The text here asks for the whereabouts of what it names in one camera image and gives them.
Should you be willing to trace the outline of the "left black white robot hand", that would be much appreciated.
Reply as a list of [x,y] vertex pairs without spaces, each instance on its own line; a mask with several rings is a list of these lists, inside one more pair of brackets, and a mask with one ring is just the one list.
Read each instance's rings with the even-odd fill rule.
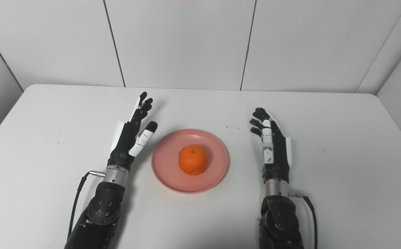
[[138,97],[130,119],[118,126],[107,166],[119,166],[130,171],[135,158],[156,132],[158,124],[155,121],[150,121],[140,130],[142,120],[152,108],[153,99],[147,98],[147,95],[144,91]]

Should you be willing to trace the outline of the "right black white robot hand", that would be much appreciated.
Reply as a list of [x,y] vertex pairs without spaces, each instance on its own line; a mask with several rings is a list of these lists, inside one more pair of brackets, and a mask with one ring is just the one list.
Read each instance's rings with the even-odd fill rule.
[[255,108],[250,124],[250,131],[262,140],[263,182],[278,179],[289,183],[291,138],[284,136],[276,120],[262,107]]

